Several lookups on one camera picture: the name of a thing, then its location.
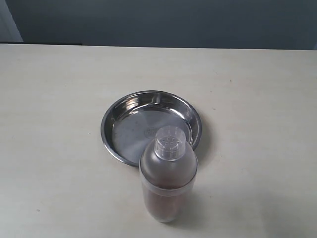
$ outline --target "gray wall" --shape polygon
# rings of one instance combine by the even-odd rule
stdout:
[[[313,49],[317,0],[6,0],[25,42]]]

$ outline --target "plastic bottle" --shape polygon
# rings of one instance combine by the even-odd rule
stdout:
[[[194,185],[198,162],[178,127],[159,129],[140,159],[144,203],[159,222],[177,218]]]

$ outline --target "stainless steel plate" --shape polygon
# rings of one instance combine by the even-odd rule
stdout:
[[[163,126],[181,128],[195,149],[202,134],[196,110],[184,99],[161,91],[141,91],[116,101],[104,115],[101,137],[118,160],[139,166],[147,144]]]

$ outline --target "white table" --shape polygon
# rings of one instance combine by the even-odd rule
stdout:
[[[169,91],[203,120],[176,222],[152,219],[101,119]],[[0,45],[1,238],[315,238],[317,52]]]

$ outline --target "frosted plastic bottle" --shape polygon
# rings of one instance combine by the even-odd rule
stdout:
[[[159,222],[177,218],[194,185],[198,162],[178,127],[159,129],[140,159],[144,203]]]

